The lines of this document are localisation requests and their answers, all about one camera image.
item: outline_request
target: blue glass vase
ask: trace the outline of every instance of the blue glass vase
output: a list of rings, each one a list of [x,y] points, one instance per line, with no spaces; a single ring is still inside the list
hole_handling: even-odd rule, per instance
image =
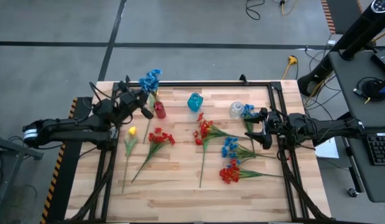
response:
[[[203,97],[201,97],[198,93],[192,93],[190,99],[188,100],[188,107],[197,112],[200,106],[203,103]]]

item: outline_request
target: yellow tulip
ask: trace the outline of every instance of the yellow tulip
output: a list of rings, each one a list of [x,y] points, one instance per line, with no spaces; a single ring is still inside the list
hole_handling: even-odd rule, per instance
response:
[[[137,128],[136,128],[136,127],[131,127],[131,128],[129,129],[129,134],[130,134],[131,136],[135,135],[136,133],[137,133]]]

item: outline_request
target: wooden tabletop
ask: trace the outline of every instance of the wooden tabletop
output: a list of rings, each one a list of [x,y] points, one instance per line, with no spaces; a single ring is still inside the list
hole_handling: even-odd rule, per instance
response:
[[[281,83],[287,112],[304,113],[297,82],[287,80]],[[113,82],[98,82],[97,87],[111,94]],[[137,110],[132,123],[121,128],[107,222],[290,221],[283,178],[254,177],[231,184],[221,180],[219,171],[228,163],[228,159],[221,157],[224,138],[210,141],[202,187],[199,187],[203,147],[195,145],[192,135],[198,128],[198,113],[191,112],[187,106],[187,100],[195,92],[204,98],[201,111],[205,113],[205,118],[237,136],[242,136],[245,128],[240,119],[230,119],[232,102],[252,104],[256,111],[261,107],[269,107],[266,87],[160,87],[159,99],[165,106],[167,117],[153,118],[148,127],[148,120]],[[129,158],[126,187],[122,194],[126,163],[124,137],[131,126],[137,127],[139,140]],[[152,132],[156,127],[173,134],[176,143],[162,148],[131,183],[149,150],[148,140],[143,144],[146,129]],[[260,131],[261,125],[255,124],[254,129]],[[273,140],[269,150],[263,150],[255,142],[256,152],[276,156],[278,146],[276,138]],[[252,148],[250,141],[239,140],[239,143]],[[312,142],[306,141],[304,145],[312,146]],[[81,153],[92,147],[92,144],[83,144]],[[330,216],[315,152],[298,148],[296,154],[304,189],[319,209]],[[78,161],[66,218],[76,214],[93,191],[99,157],[97,150],[85,154]],[[277,159],[257,157],[245,162],[242,167],[265,174],[282,175],[281,163]],[[102,195],[98,200],[97,216],[101,211]],[[301,217],[295,190],[294,196],[297,213]]]

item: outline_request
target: concrete floor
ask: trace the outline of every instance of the concrete floor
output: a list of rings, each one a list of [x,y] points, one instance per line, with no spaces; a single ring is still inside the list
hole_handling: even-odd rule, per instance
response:
[[[120,0],[0,0],[0,41],[108,42]],[[370,0],[361,0],[365,8]],[[250,19],[242,0],[128,0],[117,42],[222,43],[324,45],[330,33],[320,0],[300,0],[288,17],[272,1],[257,10],[260,21]],[[385,38],[380,42],[385,45]],[[76,96],[91,96],[88,82],[98,79],[106,48],[0,47],[0,135],[22,135],[22,126],[37,119],[65,118]],[[318,50],[310,50],[314,55]],[[163,80],[276,80],[283,75],[287,57],[299,59],[299,75],[309,72],[303,50],[247,49],[137,49],[115,48],[105,80],[133,80],[161,68]],[[295,67],[288,79],[295,78]],[[330,86],[338,88],[336,79]],[[324,89],[323,102],[334,94]],[[342,94],[326,104],[334,118],[347,111]],[[323,109],[314,118],[329,119]],[[16,186],[22,208],[9,207],[5,216],[22,223],[37,223],[43,209],[58,149],[46,151],[42,161],[26,160]],[[351,198],[347,171],[319,161],[333,217],[356,222],[385,223],[384,203],[371,203],[366,194]]]

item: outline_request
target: black keyboard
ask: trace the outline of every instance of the black keyboard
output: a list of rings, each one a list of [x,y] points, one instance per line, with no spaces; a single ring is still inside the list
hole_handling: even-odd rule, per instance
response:
[[[366,140],[372,165],[385,165],[385,136],[367,136]]]

